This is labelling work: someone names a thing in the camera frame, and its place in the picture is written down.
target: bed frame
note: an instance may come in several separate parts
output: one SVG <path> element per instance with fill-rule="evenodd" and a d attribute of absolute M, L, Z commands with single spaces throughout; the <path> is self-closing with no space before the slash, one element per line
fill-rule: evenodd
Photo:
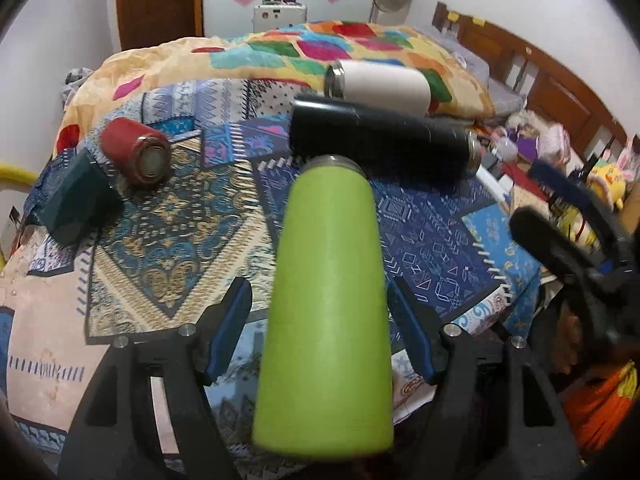
<path fill-rule="evenodd" d="M 490 75 L 494 79 L 506 84 L 513 57 L 520 54 L 525 59 L 516 82 L 510 85 L 512 89 L 518 87 L 527 63 L 538 67 L 527 97 L 527 108 L 546 120 L 561 123 L 569 133 L 573 149 L 580 156 L 601 126 L 612 135 L 609 146 L 614 139 L 625 145 L 625 131 L 599 97 L 549 54 L 508 30 L 473 16 L 452 12 L 446 4 L 439 2 L 433 15 L 433 25 L 438 30 L 448 30 L 455 23 L 460 27 L 460 44 L 489 64 Z"/>

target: brown door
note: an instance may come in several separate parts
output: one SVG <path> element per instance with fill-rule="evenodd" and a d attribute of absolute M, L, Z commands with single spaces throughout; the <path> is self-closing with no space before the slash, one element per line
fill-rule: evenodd
<path fill-rule="evenodd" d="M 196 36 L 194 0 L 116 0 L 123 50 Z"/>

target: green bottle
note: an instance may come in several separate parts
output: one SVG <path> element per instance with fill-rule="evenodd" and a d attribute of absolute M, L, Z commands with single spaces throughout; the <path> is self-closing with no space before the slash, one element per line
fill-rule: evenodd
<path fill-rule="evenodd" d="M 393 442 L 391 348 L 373 193 L 351 160 L 291 187 L 260 364 L 254 443 L 344 458 Z"/>

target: patterned bedsheet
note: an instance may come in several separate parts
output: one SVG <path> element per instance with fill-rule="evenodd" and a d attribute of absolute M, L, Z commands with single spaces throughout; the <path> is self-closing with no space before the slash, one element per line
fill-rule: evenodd
<path fill-rule="evenodd" d="M 274 254 L 288 190 L 298 169 L 287 151 L 286 113 L 310 89 L 291 81 L 205 79 L 133 95 L 97 121 L 77 150 L 109 173 L 98 139 L 116 117 L 164 132 L 172 176 L 153 193 L 118 185 L 125 213 L 78 248 L 59 247 L 38 228 L 0 274 L 0 388 L 25 436 L 60 453 L 84 389 L 113 337 L 198 319 L 235 276 L 247 277 L 254 305 L 232 362 L 206 388 L 221 433 L 242 475 L 276 478 L 299 465 L 250 443 L 257 372 L 268 325 Z M 31 202 L 45 200 L 76 149 L 43 171 Z M 465 219 L 494 200 L 476 179 L 443 194 L 371 182 L 385 272 L 403 275 L 423 304 L 471 333 L 482 332 L 514 301 L 504 270 L 481 251 Z M 499 218 L 499 209 L 491 218 Z M 519 282 L 535 273 L 523 271 Z M 390 318 L 394 420 L 430 400 Z M 177 446 L 152 385 L 162 450 Z"/>
<path fill-rule="evenodd" d="M 431 86 L 430 111 L 488 118 L 486 86 L 434 41 L 409 27 L 319 22 L 234 40 L 183 38 L 127 50 L 107 59 L 66 109 L 54 154 L 75 145 L 109 111 L 142 92 L 198 78 L 290 80 L 322 89 L 335 59 L 368 59 L 415 67 Z"/>

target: yellow handle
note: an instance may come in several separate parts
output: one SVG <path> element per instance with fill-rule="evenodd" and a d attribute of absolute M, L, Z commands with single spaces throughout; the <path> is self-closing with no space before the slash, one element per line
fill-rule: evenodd
<path fill-rule="evenodd" d="M 27 171 L 11 164 L 5 164 L 0 162 L 0 180 L 9 181 L 11 184 L 25 184 L 26 186 L 33 186 L 35 184 L 38 175 L 33 171 Z M 0 270 L 4 269 L 6 262 L 2 251 L 0 251 Z"/>

